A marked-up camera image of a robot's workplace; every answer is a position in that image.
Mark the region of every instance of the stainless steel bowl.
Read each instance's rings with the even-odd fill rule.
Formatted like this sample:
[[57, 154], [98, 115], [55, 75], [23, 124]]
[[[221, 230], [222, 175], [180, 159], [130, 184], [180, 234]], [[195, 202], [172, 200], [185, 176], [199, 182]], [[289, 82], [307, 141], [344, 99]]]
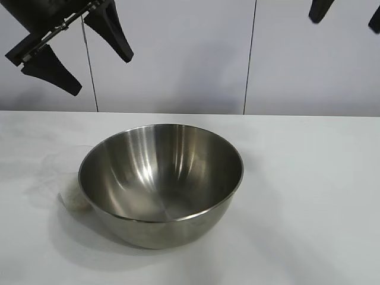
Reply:
[[186, 125], [150, 125], [116, 134], [82, 162], [84, 195], [106, 226], [143, 248], [184, 245], [210, 230], [243, 177], [224, 138]]

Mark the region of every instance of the bowl rim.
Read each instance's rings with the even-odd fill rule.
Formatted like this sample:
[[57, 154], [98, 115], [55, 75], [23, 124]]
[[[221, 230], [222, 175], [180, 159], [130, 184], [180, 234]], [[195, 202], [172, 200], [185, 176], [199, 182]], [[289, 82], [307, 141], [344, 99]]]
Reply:
[[[242, 167], [242, 171], [241, 171], [241, 174], [240, 174], [240, 179], [239, 181], [237, 182], [235, 188], [231, 191], [231, 193], [225, 197], [223, 200], [219, 201], [218, 203], [216, 203], [215, 205], [213, 205], [212, 207], [206, 209], [206, 210], [203, 210], [203, 211], [200, 211], [200, 212], [197, 212], [195, 214], [192, 214], [192, 215], [188, 215], [188, 216], [185, 216], [185, 217], [181, 217], [181, 218], [174, 218], [173, 220], [155, 220], [155, 221], [149, 221], [149, 220], [139, 220], [139, 219], [135, 219], [135, 218], [128, 218], [128, 217], [124, 217], [124, 216], [120, 216], [120, 215], [117, 215], [117, 214], [114, 214], [114, 213], [111, 213], [109, 211], [106, 211], [104, 209], [102, 209], [101, 207], [99, 207], [97, 205], [97, 203], [95, 203], [94, 201], [92, 201], [92, 199], [90, 199], [86, 192], [84, 191], [84, 187], [82, 186], [82, 183], [81, 183], [81, 172], [82, 172], [82, 168], [84, 166], [84, 162], [87, 160], [87, 157], [91, 155], [92, 152], [95, 151], [95, 149], [97, 149], [100, 145], [104, 144], [106, 141], [109, 141], [111, 140], [112, 138], [114, 137], [117, 137], [118, 135], [121, 135], [121, 134], [125, 134], [127, 132], [131, 132], [131, 131], [134, 131], [136, 129], [144, 129], [144, 128], [148, 128], [148, 127], [152, 127], [152, 126], [165, 126], [165, 125], [170, 125], [170, 126], [184, 126], [184, 127], [190, 127], [190, 128], [195, 128], [195, 129], [199, 129], [199, 130], [202, 130], [202, 131], [205, 131], [205, 132], [209, 132], [213, 135], [216, 135], [217, 137], [221, 138], [224, 142], [226, 142], [228, 145], [230, 145], [232, 147], [232, 149], [235, 151], [235, 153], [237, 154], [237, 157], [239, 158], [240, 160], [240, 165]], [[81, 165], [79, 167], [79, 171], [78, 171], [78, 183], [79, 183], [79, 186], [80, 186], [80, 190], [82, 192], [82, 194], [84, 195], [84, 197], [86, 198], [86, 200], [94, 207], [94, 208], [97, 208], [98, 210], [104, 212], [105, 214], [108, 214], [108, 215], [111, 215], [112, 217], [115, 217], [117, 219], [121, 219], [121, 220], [127, 220], [127, 221], [132, 221], [132, 222], [137, 222], [137, 223], [146, 223], [146, 224], [166, 224], [166, 223], [173, 223], [173, 222], [176, 222], [176, 221], [185, 221], [185, 220], [189, 220], [189, 219], [192, 219], [192, 218], [195, 218], [195, 217], [198, 217], [198, 216], [201, 216], [203, 214], [206, 214], [210, 211], [212, 211], [213, 209], [219, 207], [220, 205], [224, 204], [224, 202], [226, 202], [228, 199], [230, 199], [234, 194], [235, 192], [238, 190], [238, 188], [240, 187], [240, 184], [242, 183], [242, 180], [243, 180], [243, 176], [244, 176], [244, 163], [243, 163], [243, 159], [242, 159], [242, 156], [240, 155], [240, 152], [237, 150], [237, 148], [232, 144], [230, 143], [228, 140], [226, 140], [225, 138], [223, 138], [221, 135], [218, 135], [216, 134], [215, 132], [212, 132], [212, 131], [209, 131], [207, 129], [204, 129], [204, 128], [200, 128], [198, 126], [192, 126], [192, 125], [185, 125], [185, 124], [181, 124], [181, 123], [152, 123], [152, 124], [149, 124], [149, 125], [143, 125], [143, 126], [137, 126], [135, 128], [131, 128], [131, 129], [126, 129], [124, 131], [121, 131], [121, 132], [118, 132], [114, 135], [111, 135], [110, 137], [107, 137], [106, 139], [104, 139], [103, 141], [101, 141], [100, 143], [98, 143], [97, 145], [95, 145], [87, 154], [86, 156], [84, 157], [83, 161], [81, 162]]]

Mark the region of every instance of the bowl exterior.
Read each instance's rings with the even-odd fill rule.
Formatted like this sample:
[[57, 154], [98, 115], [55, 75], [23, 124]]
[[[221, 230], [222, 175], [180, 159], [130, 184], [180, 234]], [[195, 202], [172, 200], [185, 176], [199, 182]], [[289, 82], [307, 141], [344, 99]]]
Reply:
[[217, 207], [185, 220], [145, 223], [115, 217], [94, 207], [104, 224], [124, 241], [141, 248], [166, 249], [191, 243], [206, 234], [225, 214], [232, 196]]

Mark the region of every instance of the white wall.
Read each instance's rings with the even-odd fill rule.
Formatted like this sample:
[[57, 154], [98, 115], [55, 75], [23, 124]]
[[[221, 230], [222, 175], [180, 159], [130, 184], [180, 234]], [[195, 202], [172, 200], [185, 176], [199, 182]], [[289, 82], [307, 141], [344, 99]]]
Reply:
[[380, 116], [378, 0], [335, 1], [318, 25], [311, 1], [258, 0], [247, 114]]
[[5, 57], [27, 35], [27, 30], [0, 6], [0, 110], [96, 111], [80, 20], [49, 43], [63, 65], [83, 85], [77, 97], [22, 74], [22, 66], [14, 66]]
[[100, 111], [242, 113], [254, 0], [116, 1], [130, 64], [87, 28]]

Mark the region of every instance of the white tabletop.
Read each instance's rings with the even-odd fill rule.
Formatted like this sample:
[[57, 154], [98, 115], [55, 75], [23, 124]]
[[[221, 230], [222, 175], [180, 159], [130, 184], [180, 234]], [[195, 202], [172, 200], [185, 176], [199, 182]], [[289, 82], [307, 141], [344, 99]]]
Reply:
[[[145, 251], [92, 211], [67, 212], [48, 158], [164, 122], [214, 131], [243, 157], [209, 234]], [[380, 118], [0, 112], [0, 146], [0, 284], [380, 284]]]

